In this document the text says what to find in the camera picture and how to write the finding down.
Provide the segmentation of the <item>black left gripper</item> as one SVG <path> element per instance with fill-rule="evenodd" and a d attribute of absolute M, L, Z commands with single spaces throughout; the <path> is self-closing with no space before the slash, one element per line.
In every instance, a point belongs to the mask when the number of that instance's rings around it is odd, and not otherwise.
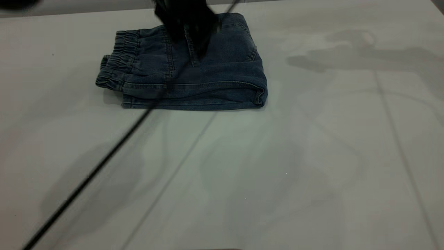
<path fill-rule="evenodd" d="M 154 13 L 168 30 L 173 44 L 186 39 L 185 29 L 194 33 L 194 50 L 198 59 L 207 53 L 214 31 L 220 25 L 217 14 L 206 0 L 155 0 Z"/>

